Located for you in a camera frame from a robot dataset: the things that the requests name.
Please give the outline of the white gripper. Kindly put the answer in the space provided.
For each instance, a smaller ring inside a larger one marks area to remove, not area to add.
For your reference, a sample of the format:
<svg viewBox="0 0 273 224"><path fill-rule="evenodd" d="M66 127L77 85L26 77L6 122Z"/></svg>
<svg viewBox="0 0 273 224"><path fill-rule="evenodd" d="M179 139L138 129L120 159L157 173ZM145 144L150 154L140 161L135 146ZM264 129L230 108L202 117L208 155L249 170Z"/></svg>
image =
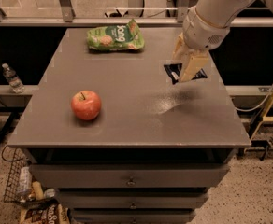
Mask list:
<svg viewBox="0 0 273 224"><path fill-rule="evenodd" d="M192 80L209 62L208 52L198 50L218 48L229 32L229 28L218 28L205 22L197 14L196 8L191 7L172 53L173 60L182 61L179 82Z"/></svg>

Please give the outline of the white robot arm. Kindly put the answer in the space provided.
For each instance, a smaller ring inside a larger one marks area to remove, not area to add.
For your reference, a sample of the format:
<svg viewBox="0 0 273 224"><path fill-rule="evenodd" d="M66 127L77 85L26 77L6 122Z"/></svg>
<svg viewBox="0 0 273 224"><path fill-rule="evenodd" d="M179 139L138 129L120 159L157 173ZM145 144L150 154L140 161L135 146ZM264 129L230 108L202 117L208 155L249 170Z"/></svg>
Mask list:
<svg viewBox="0 0 273 224"><path fill-rule="evenodd" d="M183 21L172 59L181 63L179 82L191 81L230 32L232 21L255 0L198 0ZM273 13L273 0L261 0Z"/></svg>

